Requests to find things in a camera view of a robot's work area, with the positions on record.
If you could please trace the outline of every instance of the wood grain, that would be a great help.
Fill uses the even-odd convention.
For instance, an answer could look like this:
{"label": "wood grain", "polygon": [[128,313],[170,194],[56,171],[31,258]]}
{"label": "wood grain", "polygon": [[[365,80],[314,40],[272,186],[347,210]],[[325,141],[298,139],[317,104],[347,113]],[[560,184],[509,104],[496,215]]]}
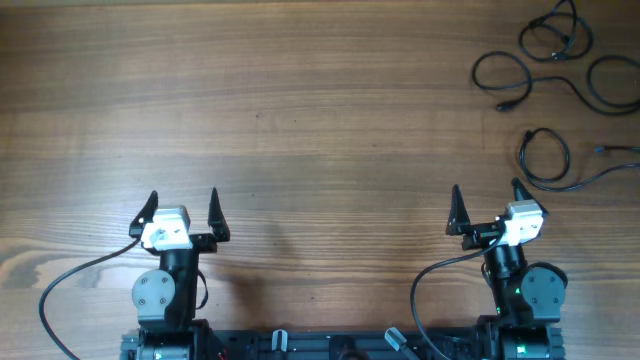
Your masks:
{"label": "wood grain", "polygon": [[[637,157],[640,117],[606,118],[561,84],[536,85],[508,114],[469,80],[490,50],[548,1],[242,3],[0,11],[0,357],[63,358],[40,325],[42,290],[67,269],[123,247],[151,190],[203,230],[212,186],[232,241],[203,256],[217,329],[413,328],[416,273],[460,254],[444,235],[450,189],[475,221],[511,200],[526,129],[574,150],[570,178]],[[596,34],[586,59],[534,64],[585,90],[606,53],[640,58],[640,4],[580,3]],[[602,69],[599,89],[638,96],[638,73]],[[518,76],[483,67],[487,81]],[[531,167],[553,174],[558,147],[536,140]],[[640,351],[639,173],[581,191],[534,192],[550,210],[530,261],[567,271],[561,323],[570,359]],[[429,325],[493,310],[479,261],[439,270],[419,290]],[[69,279],[47,303],[82,358],[113,358],[136,327],[130,289],[157,267],[140,249]]]}

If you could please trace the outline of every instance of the wooden table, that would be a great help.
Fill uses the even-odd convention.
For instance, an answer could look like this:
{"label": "wooden table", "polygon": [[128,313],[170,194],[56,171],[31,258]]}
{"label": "wooden table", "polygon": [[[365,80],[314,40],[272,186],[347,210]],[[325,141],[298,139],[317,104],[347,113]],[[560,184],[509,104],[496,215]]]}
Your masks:
{"label": "wooden table", "polygon": [[[640,117],[597,115],[566,86],[536,84],[510,113],[470,82],[490,50],[547,1],[263,3],[5,9],[0,12],[0,357],[64,358],[37,315],[42,290],[73,266],[126,245],[151,190],[205,230],[217,186],[232,241],[201,258],[216,329],[414,328],[420,269],[461,254],[444,235],[451,186],[474,222],[502,212],[521,176],[526,129],[548,126],[574,150],[573,181],[637,156]],[[536,64],[582,91],[592,60],[640,58],[640,4],[583,3],[596,44],[584,59]],[[638,95],[637,72],[602,69],[608,96]],[[485,81],[521,76],[487,64]],[[559,147],[532,144],[554,174]],[[551,212],[530,261],[564,269],[569,359],[640,351],[639,172],[574,193],[534,195]],[[429,275],[428,325],[495,312],[468,261]],[[136,323],[131,287],[158,259],[135,249],[53,291],[47,314],[82,358],[114,358]]]}

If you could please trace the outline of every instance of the wire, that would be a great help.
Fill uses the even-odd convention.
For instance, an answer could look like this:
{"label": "wire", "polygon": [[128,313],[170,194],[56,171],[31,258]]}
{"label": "wire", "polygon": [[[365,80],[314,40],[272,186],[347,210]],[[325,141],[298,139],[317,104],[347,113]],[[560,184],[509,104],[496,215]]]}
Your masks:
{"label": "wire", "polygon": [[440,351],[440,349],[438,349],[436,347],[436,345],[431,341],[431,339],[427,335],[427,331],[424,329],[424,326],[422,326],[422,322],[420,322],[420,318],[418,317],[418,310],[416,308],[416,289],[418,288],[418,283],[420,282],[420,279],[422,279],[422,277],[425,276],[430,271],[433,271],[433,270],[435,270],[437,268],[440,268],[440,267],[443,267],[443,266],[455,264],[457,262],[461,262],[461,261],[473,259],[473,258],[478,257],[478,256],[482,256],[482,255],[488,253],[489,251],[495,249],[498,246],[499,243],[500,243],[500,240],[496,239],[496,240],[494,240],[494,242],[493,242],[493,244],[491,246],[489,246],[488,248],[486,248],[484,250],[480,250],[480,251],[475,252],[473,254],[460,256],[460,257],[457,257],[457,258],[444,260],[444,261],[441,261],[439,263],[433,264],[433,265],[427,267],[426,269],[422,270],[418,274],[418,276],[416,276],[415,280],[413,280],[413,285],[411,285],[411,295],[409,296],[409,301],[411,302],[411,312],[413,313],[413,320],[416,322],[416,326],[418,326],[418,330],[420,330],[420,333],[422,334],[422,337],[427,342],[427,344],[429,344],[429,346],[433,349],[433,351],[436,354],[438,354],[440,357],[442,357],[444,360],[451,360],[451,359],[449,359],[445,354],[443,354],[442,351]]}
{"label": "wire", "polygon": [[[546,132],[549,133],[551,136],[553,136],[556,140],[558,140],[558,142],[560,142],[560,145],[562,146],[562,151],[564,152],[564,167],[562,169],[562,171],[560,172],[560,174],[550,177],[550,178],[543,178],[540,176],[537,176],[535,174],[533,174],[531,172],[531,170],[529,170],[529,168],[527,167],[527,146],[529,145],[529,143],[531,142],[531,140],[533,140],[533,138],[536,136],[536,134],[538,134],[539,132]],[[612,145],[604,145],[604,146],[600,146],[596,148],[596,152],[597,153],[601,153],[605,150],[627,150],[627,151],[633,151],[633,152],[640,152],[640,147],[638,146],[612,146]],[[618,165],[618,166],[614,166],[614,167],[610,167],[604,171],[601,171],[600,173],[596,174],[595,176],[584,180],[582,182],[577,182],[573,185],[570,186],[563,186],[563,187],[549,187],[549,186],[545,186],[543,185],[543,183],[554,183],[556,181],[560,181],[562,180],[562,178],[565,177],[565,175],[567,175],[567,173],[569,172],[569,168],[571,167],[571,153],[569,151],[569,146],[567,145],[567,143],[564,141],[564,139],[560,136],[560,134],[558,134],[557,132],[555,132],[554,130],[551,130],[549,128],[538,128],[535,129],[533,131],[527,131],[524,135],[524,139],[522,140],[522,145],[520,146],[520,151],[519,151],[519,160],[520,160],[520,168],[522,169],[522,172],[524,172],[524,176],[527,178],[527,180],[529,180],[529,182],[537,187],[540,190],[544,190],[544,191],[554,191],[554,192],[563,192],[563,191],[572,191],[572,190],[576,190],[579,189],[589,183],[592,183],[596,180],[598,180],[599,178],[601,178],[602,176],[611,173],[613,171],[616,170],[622,170],[622,169],[630,169],[630,168],[640,168],[640,163],[629,163],[629,164],[622,164],[622,165]]]}
{"label": "wire", "polygon": [[49,296],[49,293],[51,292],[51,290],[53,290],[53,288],[58,285],[60,282],[62,282],[62,280],[68,278],[69,276],[77,273],[80,270],[84,270],[90,266],[93,266],[95,264],[101,263],[103,261],[112,259],[116,256],[120,256],[122,254],[124,254],[125,252],[129,251],[131,248],[133,248],[134,246],[136,246],[138,243],[140,242],[140,239],[136,239],[134,240],[131,244],[125,246],[124,248],[111,253],[109,255],[103,256],[99,259],[95,259],[92,261],[89,261],[87,263],[84,263],[80,266],[74,267],[73,269],[67,271],[66,273],[60,275],[57,279],[53,280],[53,282],[51,282],[51,284],[49,284],[49,286],[47,286],[47,288],[44,290],[44,292],[42,293],[42,296],[40,297],[40,303],[38,304],[38,311],[40,313],[40,321],[42,322],[42,326],[44,326],[44,329],[47,331],[47,333],[49,334],[49,336],[51,337],[51,340],[53,340],[53,342],[58,345],[58,347],[60,348],[60,350],[62,350],[63,353],[65,353],[65,355],[67,355],[68,357],[70,357],[71,359],[74,360],[79,360],[80,358],[77,357],[74,353],[71,352],[71,350],[69,350],[63,343],[62,341],[60,341],[60,339],[56,336],[55,332],[53,331],[53,329],[51,329],[51,326],[49,325],[49,322],[47,321],[47,317],[44,314],[44,302],[47,300],[47,296]]}
{"label": "wire", "polygon": [[[484,61],[487,58],[490,57],[494,57],[494,56],[501,56],[501,57],[507,57],[512,59],[513,61],[515,61],[521,68],[522,71],[524,72],[524,75],[526,77],[526,80],[518,82],[518,83],[513,83],[513,84],[507,84],[507,85],[498,85],[498,86],[494,86],[494,85],[483,85],[478,81],[478,77],[477,77],[477,72],[478,72],[478,67],[480,66],[480,63],[482,61]],[[476,62],[473,64],[473,67],[471,68],[471,79],[473,80],[473,83],[476,84],[477,87],[479,87],[482,90],[491,90],[491,91],[496,91],[496,90],[507,90],[507,89],[513,89],[513,88],[518,88],[521,86],[526,86],[526,90],[525,93],[520,96],[517,99],[514,100],[508,100],[508,101],[504,101],[499,103],[498,105],[496,105],[496,110],[498,111],[509,111],[512,110],[516,105],[520,104],[521,102],[523,102],[524,100],[527,99],[527,97],[529,96],[529,94],[531,94],[531,90],[533,88],[533,83],[536,82],[543,82],[543,81],[562,81],[565,84],[569,85],[569,87],[571,88],[571,90],[573,90],[573,92],[576,94],[576,96],[578,96],[578,99],[580,99],[580,101],[589,109],[591,109],[592,111],[601,114],[601,115],[605,115],[605,116],[623,116],[623,115],[629,115],[632,114],[638,110],[640,110],[640,98],[638,98],[637,100],[634,101],[630,101],[630,102],[624,102],[624,103],[615,103],[609,100],[606,100],[605,98],[603,98],[595,89],[595,87],[593,86],[593,80],[592,80],[592,75],[593,75],[593,69],[604,63],[607,61],[622,61],[625,62],[627,64],[630,64],[633,67],[636,67],[638,69],[640,69],[640,62],[631,59],[629,57],[626,56],[622,56],[622,55],[605,55],[602,56],[598,59],[596,59],[593,63],[591,63],[591,65],[589,66],[589,69],[587,70],[587,87],[589,88],[589,91],[591,92],[591,95],[593,95],[593,97],[596,98],[596,100],[598,100],[600,103],[616,108],[616,109],[620,109],[619,111],[608,111],[608,110],[602,110],[598,107],[596,107],[595,105],[593,105],[591,102],[589,102],[589,100],[587,100],[581,93],[580,91],[578,91],[578,88],[571,82],[571,80],[563,77],[563,76],[545,76],[545,77],[540,77],[540,78],[533,78],[531,75],[531,71],[529,70],[529,68],[527,67],[527,65],[525,65],[524,62],[522,62],[522,60],[520,60],[517,56],[510,54],[508,52],[505,51],[491,51],[488,52],[484,55],[482,55],[480,58],[478,58],[478,60],[476,60]]]}
{"label": "wire", "polygon": [[[569,6],[571,6],[571,13],[566,13],[566,12],[557,12],[558,8],[564,4],[564,3],[568,3]],[[556,27],[553,27],[551,25],[546,24],[546,21],[554,18],[554,17],[568,17],[571,18],[571,35],[567,36],[565,33],[563,33],[562,31],[558,30]],[[588,42],[587,42],[587,46],[585,47],[584,50],[582,50],[580,53],[575,54],[575,55],[570,55],[569,54],[569,50],[571,50],[571,47],[574,45],[575,43],[575,39],[576,39],[576,28],[577,28],[577,24],[580,24],[584,29],[585,32],[587,34],[587,38],[588,38]],[[524,35],[531,30],[534,30],[536,28],[543,28],[546,30],[551,31],[551,33],[553,33],[554,35],[556,35],[557,37],[560,38],[560,40],[564,43],[564,48],[560,51],[554,52],[551,54],[551,56],[549,57],[537,57],[534,56],[533,54],[531,54],[527,48],[524,46]],[[538,61],[538,62],[550,62],[550,61],[566,61],[566,60],[575,60],[575,59],[579,59],[583,56],[585,56],[593,47],[593,30],[591,30],[591,27],[589,26],[589,24],[587,24],[587,22],[581,18],[578,17],[578,12],[576,10],[576,5],[573,2],[573,0],[560,0],[556,6],[553,7],[553,9],[551,9],[550,12],[548,12],[545,15],[542,15],[536,19],[533,19],[529,22],[529,24],[522,29],[522,31],[520,32],[520,35],[518,36],[518,45],[520,46],[520,50],[522,50],[522,52],[527,55],[528,57],[530,57],[531,59]]]}

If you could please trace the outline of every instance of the brown wooden surface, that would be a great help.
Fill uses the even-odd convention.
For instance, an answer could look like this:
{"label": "brown wooden surface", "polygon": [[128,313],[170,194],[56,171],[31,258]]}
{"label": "brown wooden surface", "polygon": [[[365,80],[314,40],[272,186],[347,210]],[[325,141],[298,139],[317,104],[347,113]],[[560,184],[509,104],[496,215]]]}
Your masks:
{"label": "brown wooden surface", "polygon": [[[549,126],[574,150],[571,177],[632,155],[638,114],[606,118],[560,84],[536,85],[512,113],[475,88],[475,59],[516,49],[548,1],[289,3],[57,8],[0,12],[0,357],[63,358],[37,315],[67,269],[123,247],[149,192],[189,208],[204,230],[216,185],[231,243],[201,258],[211,294],[198,317],[217,329],[414,327],[417,272],[460,255],[444,235],[450,189],[472,220],[511,200],[523,131]],[[640,58],[640,3],[581,2],[596,32],[585,59],[531,64],[584,86],[592,59]],[[515,78],[507,62],[485,79]],[[638,73],[600,74],[609,96],[639,95]],[[531,166],[559,169],[536,141]],[[570,194],[535,191],[551,217],[530,261],[567,271],[570,359],[640,352],[639,173]],[[429,325],[491,314],[481,261],[420,287]],[[136,327],[130,289],[158,260],[141,249],[55,290],[47,313],[82,358],[114,358]]]}

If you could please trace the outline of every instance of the wooden tabletop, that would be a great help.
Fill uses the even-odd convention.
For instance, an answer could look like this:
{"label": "wooden tabletop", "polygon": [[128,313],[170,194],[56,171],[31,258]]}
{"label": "wooden tabletop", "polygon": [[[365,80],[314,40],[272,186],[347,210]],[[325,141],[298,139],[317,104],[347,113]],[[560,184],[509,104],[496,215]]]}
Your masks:
{"label": "wooden tabletop", "polygon": [[[491,221],[522,176],[527,129],[551,127],[573,150],[565,183],[637,155],[640,116],[598,115],[566,85],[536,84],[509,113],[470,81],[491,50],[534,76],[586,92],[603,54],[640,59],[640,3],[580,2],[594,49],[534,63],[517,48],[549,1],[288,2],[0,11],[0,357],[62,359],[37,314],[64,271],[130,242],[152,190],[206,230],[211,188],[232,231],[204,255],[214,329],[414,329],[409,288],[424,267],[461,255],[444,234],[451,187],[474,222]],[[549,47],[532,47],[545,53]],[[638,97],[638,72],[603,66],[599,90]],[[489,61],[485,82],[519,79]],[[531,168],[557,173],[550,138]],[[640,352],[640,172],[573,193],[532,192],[550,211],[527,259],[564,269],[569,359]],[[494,314],[481,260],[428,275],[418,307],[430,326]],[[81,358],[112,359],[136,328],[131,287],[158,259],[136,248],[51,293],[47,316]]]}

